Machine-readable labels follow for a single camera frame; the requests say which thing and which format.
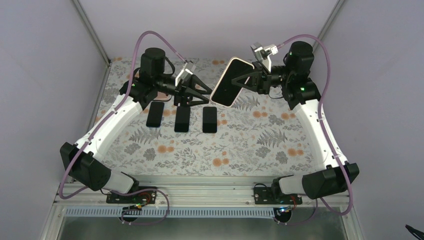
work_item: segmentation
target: phone screen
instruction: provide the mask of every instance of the phone screen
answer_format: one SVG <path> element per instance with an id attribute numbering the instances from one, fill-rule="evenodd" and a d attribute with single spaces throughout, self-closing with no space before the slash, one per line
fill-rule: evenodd
<path id="1" fill-rule="evenodd" d="M 159 128 L 162 122 L 162 114 L 164 113 L 165 103 L 161 101 L 152 101 L 150 110 L 148 111 L 146 127 Z"/>
<path id="2" fill-rule="evenodd" d="M 235 79 L 243 74 L 246 74 L 249 70 L 254 69 L 254 66 L 241 59 L 233 58 L 228 63 L 218 85 L 215 87 L 210 100 L 214 103 L 231 107 L 237 96 L 239 96 L 242 87 L 235 86 L 231 83 L 232 79 Z"/>
<path id="3" fill-rule="evenodd" d="M 175 126 L 176 133 L 187 133 L 190 127 L 190 107 L 179 106 L 176 108 Z"/>
<path id="4" fill-rule="evenodd" d="M 203 108 L 203 132 L 206 134 L 215 134 L 218 130 L 217 108 L 214 106 L 205 106 Z"/>

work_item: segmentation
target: metal frame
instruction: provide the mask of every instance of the metal frame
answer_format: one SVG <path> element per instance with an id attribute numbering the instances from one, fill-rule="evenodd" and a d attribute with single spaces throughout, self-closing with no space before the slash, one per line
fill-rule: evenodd
<path id="1" fill-rule="evenodd" d="M 65 217 L 66 207 L 53 205 L 47 217 L 44 229 L 41 233 L 41 240 L 56 240 L 62 227 Z"/>
<path id="2" fill-rule="evenodd" d="M 73 5 L 76 8 L 76 11 L 78 12 L 79 17 L 81 18 L 81 21 L 84 23 L 85 28 L 87 29 L 88 33 L 91 36 L 91 39 L 93 40 L 95 46 L 97 47 L 97 50 L 99 51 L 101 57 L 103 58 L 104 62 L 109 65 L 110 58 L 106 54 L 105 48 L 102 46 L 102 43 L 100 42 L 99 37 L 97 36 L 96 32 L 94 31 L 93 26 L 91 25 L 89 18 L 87 17 L 86 12 L 83 9 L 83 6 L 81 5 L 79 0 L 72 0 Z"/>
<path id="3" fill-rule="evenodd" d="M 287 207 L 288 205 L 255 205 L 252 187 L 256 183 L 269 185 L 274 177 L 205 177 L 205 176 L 136 176 L 141 185 L 156 186 L 167 194 L 171 210 L 257 210 L 267 211 L 272 207 Z M 83 187 L 81 183 L 67 183 L 63 189 L 65 195 Z M 349 198 L 346 193 L 340 193 L 325 198 L 333 208 L 344 210 Z M 298 208 L 312 207 L 314 200 L 303 197 L 303 204 Z M 87 209 L 86 213 L 79 213 L 93 217 L 98 209 L 115 209 L 126 207 L 127 204 L 108 204 L 106 197 L 98 191 L 86 189 L 75 197 L 67 200 L 56 196 L 53 207 L 45 225 L 42 240 L 54 240 L 60 236 L 63 217 L 69 209 Z M 150 209 L 164 210 L 166 206 L 163 196 L 156 197 L 156 204 Z M 346 237 L 349 240 L 363 240 L 355 210 L 342 217 Z"/>
<path id="4" fill-rule="evenodd" d="M 105 92 L 105 87 L 106 87 L 106 83 L 108 82 L 109 74 L 111 73 L 111 68 L 112 68 L 112 65 L 108 64 L 104 72 L 103 80 L 101 81 L 100 89 L 97 93 L 97 98 L 95 100 L 94 109 L 93 109 L 93 112 L 91 113 L 90 122 L 87 127 L 87 132 L 96 123 L 97 112 L 99 111 L 100 103 L 102 102 L 103 93 Z"/>
<path id="5" fill-rule="evenodd" d="M 331 10 L 330 15 L 328 16 L 327 20 L 324 23 L 324 26 L 322 26 L 321 31 L 319 31 L 318 36 L 316 36 L 318 39 L 323 40 L 324 37 L 327 35 L 327 32 L 331 25 L 333 24 L 336 16 L 339 14 L 340 10 L 342 9 L 343 4 L 346 2 L 346 0 L 337 0 L 336 4 L 334 5 L 333 9 Z M 317 41 L 315 41 L 312 45 L 312 52 L 315 53 L 317 50 L 319 44 Z"/>
<path id="6" fill-rule="evenodd" d="M 255 205 L 252 187 L 256 183 L 270 184 L 274 177 L 221 177 L 221 176 L 135 176 L 141 186 L 155 186 L 164 191 L 172 207 L 281 207 L 288 205 Z M 63 194 L 68 195 L 82 188 L 81 183 L 67 183 Z M 332 207 L 343 207 L 349 198 L 345 193 L 326 197 Z M 54 200 L 56 206 L 127 206 L 108 204 L 100 192 L 86 189 L 70 199 Z M 303 197 L 298 207 L 310 207 L 315 201 Z M 166 200 L 160 194 L 156 197 L 156 207 L 165 207 Z"/>
<path id="7" fill-rule="evenodd" d="M 79 0 L 72 0 L 81 21 L 84 23 L 87 31 L 89 32 L 94 44 L 100 52 L 103 60 L 108 68 L 102 80 L 101 88 L 97 95 L 95 107 L 93 109 L 91 120 L 88 126 L 90 129 L 95 122 L 97 111 L 103 96 L 105 85 L 111 70 L 110 59 L 106 54 L 95 30 L 93 29 L 83 7 Z M 323 39 L 328 32 L 328 29 L 333 24 L 335 17 L 339 14 L 340 9 L 346 0 L 338 0 L 332 9 L 328 19 L 318 34 L 319 39 Z M 318 47 L 318 43 L 313 44 L 313 50 Z M 264 183 L 269 185 L 274 177 L 203 177 L 203 176 L 134 176 L 140 181 L 141 185 L 156 186 L 163 190 L 170 199 L 171 208 L 174 209 L 246 209 L 266 210 L 271 207 L 286 207 L 288 205 L 255 205 L 252 187 L 256 183 Z M 78 182 L 67 183 L 63 189 L 64 194 L 70 194 L 75 190 L 83 187 Z M 347 193 L 340 193 L 325 198 L 327 203 L 333 208 L 340 208 L 344 210 L 349 202 Z M 303 204 L 297 206 L 298 208 L 311 207 L 315 203 L 307 197 L 303 197 Z M 127 204 L 107 204 L 106 197 L 99 192 L 91 191 L 90 189 L 84 190 L 75 197 L 67 200 L 60 199 L 56 196 L 53 206 L 48 215 L 44 229 L 41 234 L 42 240 L 56 240 L 60 236 L 62 224 L 67 210 L 73 206 L 93 208 L 116 208 L 127 206 Z M 156 204 L 153 207 L 163 209 L 166 206 L 163 196 L 156 197 Z M 361 228 L 356 216 L 355 209 L 342 217 L 346 237 L 349 240 L 363 240 Z"/>

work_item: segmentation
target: fern leaf pattern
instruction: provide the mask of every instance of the fern leaf pattern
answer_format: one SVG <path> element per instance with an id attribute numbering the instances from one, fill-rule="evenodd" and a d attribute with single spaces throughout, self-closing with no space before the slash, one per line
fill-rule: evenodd
<path id="1" fill-rule="evenodd" d="M 175 67 L 183 62 L 170 59 Z M 211 89 L 221 77 L 227 59 L 190 58 L 196 75 Z M 130 57 L 112 62 L 98 121 L 112 106 L 128 80 Z M 140 59 L 135 63 L 140 66 Z M 166 73 L 171 69 L 166 65 Z M 280 96 L 279 88 L 270 95 Z M 217 133 L 203 133 L 203 107 L 217 108 Z M 284 99 L 242 90 L 231 107 L 210 102 L 190 109 L 188 132 L 175 132 L 177 107 L 165 102 L 159 128 L 146 127 L 150 105 L 137 115 L 110 146 L 102 163 L 130 175 L 164 176 L 286 176 L 313 172 L 315 159 L 308 133 Z"/>

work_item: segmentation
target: white phone edge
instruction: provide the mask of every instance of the white phone edge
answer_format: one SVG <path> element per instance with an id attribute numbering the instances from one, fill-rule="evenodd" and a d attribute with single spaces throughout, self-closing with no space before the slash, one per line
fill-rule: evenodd
<path id="1" fill-rule="evenodd" d="M 232 57 L 232 58 L 228 61 L 228 64 L 226 65 L 226 67 L 225 67 L 225 69 L 224 69 L 224 72 L 222 73 L 221 77 L 219 78 L 218 83 L 216 84 L 215 88 L 213 89 L 212 93 L 211 93 L 211 94 L 210 94 L 210 96 L 209 96 L 209 100 L 210 100 L 212 103 L 218 104 L 218 105 L 223 106 L 223 107 L 226 107 L 226 108 L 231 108 L 231 106 L 232 106 L 232 105 L 236 102 L 236 100 L 237 100 L 237 98 L 239 97 L 240 93 L 243 91 L 243 88 L 241 88 L 241 89 L 240 89 L 240 91 L 238 92 L 237 96 L 234 98 L 234 101 L 232 101 L 231 105 L 229 105 L 229 106 L 225 106 L 225 105 L 222 105 L 222 104 L 220 104 L 220 103 L 218 103 L 218 102 L 212 101 L 212 97 L 214 96 L 215 91 L 217 90 L 218 86 L 220 85 L 220 82 L 221 82 L 221 80 L 223 79 L 223 77 L 224 77 L 225 73 L 227 72 L 227 69 L 228 69 L 228 67 L 230 66 L 231 62 L 232 62 L 233 60 L 235 60 L 235 59 L 240 60 L 241 62 L 243 62 L 243 63 L 246 63 L 246 64 L 250 65 L 250 66 L 252 67 L 252 69 L 255 69 L 255 66 L 253 66 L 253 64 L 251 64 L 250 62 L 247 62 L 247 61 L 245 61 L 245 60 L 243 60 L 243 59 L 241 59 L 241 58 L 239 58 L 239 57 L 236 57 L 236 56 L 233 56 L 233 57 Z"/>

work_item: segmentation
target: metal bracket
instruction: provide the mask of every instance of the metal bracket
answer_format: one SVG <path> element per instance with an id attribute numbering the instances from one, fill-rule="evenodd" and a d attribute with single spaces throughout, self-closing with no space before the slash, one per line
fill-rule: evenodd
<path id="1" fill-rule="evenodd" d="M 276 199 L 270 187 L 257 186 L 253 188 L 254 204 L 256 205 L 301 205 L 302 198 L 297 194 L 286 194 Z"/>
<path id="2" fill-rule="evenodd" d="M 139 186 L 138 190 L 143 189 L 157 189 L 155 186 Z M 145 191 L 143 193 L 147 193 L 150 195 L 150 201 L 148 204 L 156 203 L 156 191 Z M 147 202 L 146 195 L 132 195 L 132 196 L 121 196 L 113 192 L 109 192 L 107 194 L 106 203 L 108 204 L 142 204 Z"/>

